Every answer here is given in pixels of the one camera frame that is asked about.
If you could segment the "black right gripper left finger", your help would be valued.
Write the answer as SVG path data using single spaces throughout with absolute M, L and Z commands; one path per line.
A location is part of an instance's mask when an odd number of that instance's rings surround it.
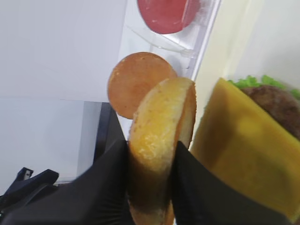
M 128 147 L 116 141 L 79 178 L 5 216 L 3 225 L 129 225 Z

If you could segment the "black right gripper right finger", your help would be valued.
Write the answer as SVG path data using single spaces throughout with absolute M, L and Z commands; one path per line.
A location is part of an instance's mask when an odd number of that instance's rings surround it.
M 182 143 L 172 172 L 179 225 L 291 225 L 283 214 L 237 192 L 212 174 Z

